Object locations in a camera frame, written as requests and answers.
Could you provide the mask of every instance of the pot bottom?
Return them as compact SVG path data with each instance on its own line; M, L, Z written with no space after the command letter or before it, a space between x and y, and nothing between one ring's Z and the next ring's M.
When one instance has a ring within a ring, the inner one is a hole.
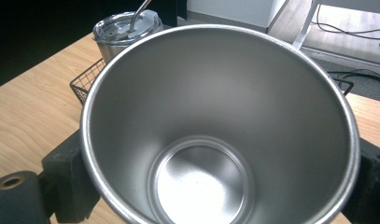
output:
M148 183L161 223L243 223L253 210L254 192L237 151L207 136L187 137L164 149Z

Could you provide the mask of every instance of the black wire basket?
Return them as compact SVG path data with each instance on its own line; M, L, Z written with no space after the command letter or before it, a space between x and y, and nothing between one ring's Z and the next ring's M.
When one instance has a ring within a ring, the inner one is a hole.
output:
M71 90L73 90L83 105L94 79L103 70L105 65L106 63L102 58L70 82Z

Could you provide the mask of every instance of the cable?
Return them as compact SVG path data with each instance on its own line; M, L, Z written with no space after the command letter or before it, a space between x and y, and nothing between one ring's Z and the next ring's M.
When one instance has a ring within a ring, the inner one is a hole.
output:
M349 72L342 72L342 71L330 71L328 72L330 74L338 74L338 78L346 79L347 77L367 77L375 81L380 82L380 74L376 73L374 71L368 70L368 69L355 69Z
M365 36L365 35L359 35L359 34L368 34L368 33L380 32L380 29L370 30L370 31L360 31L360 32L348 32L348 31L342 30L336 26L333 26L333 25L330 25L327 23L319 22L318 21L318 15L320 13L320 8L321 8L321 5L319 5L318 9L317 9L317 16L316 16L317 22L312 21L312 23L316 24L318 26L318 28L320 28L320 30L325 31L325 32L329 32L329 33L334 33L334 34L346 34L346 35L353 35L353 36L366 38L366 39L380 40L380 38L377 38L377 37L369 37L369 36ZM330 27L330 28L335 29L337 31L326 30L325 28L321 27L322 25Z

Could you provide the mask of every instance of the tumbler lid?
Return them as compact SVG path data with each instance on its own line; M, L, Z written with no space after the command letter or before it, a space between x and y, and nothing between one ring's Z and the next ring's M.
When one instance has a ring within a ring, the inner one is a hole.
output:
M130 32L130 23L134 12L124 12L112 15L99 21L93 27L94 40L108 45L129 46L148 35L162 30L162 21L158 13L151 10L143 11Z

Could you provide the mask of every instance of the wooden table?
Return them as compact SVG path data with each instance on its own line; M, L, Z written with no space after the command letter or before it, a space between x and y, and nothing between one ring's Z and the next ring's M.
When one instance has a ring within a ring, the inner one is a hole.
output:
M87 35L0 88L0 177L40 173L41 160L78 129L82 105L69 82L100 58ZM353 94L347 99L360 135L380 147L380 102ZM101 200L85 223L124 222ZM348 221L340 215L333 223Z

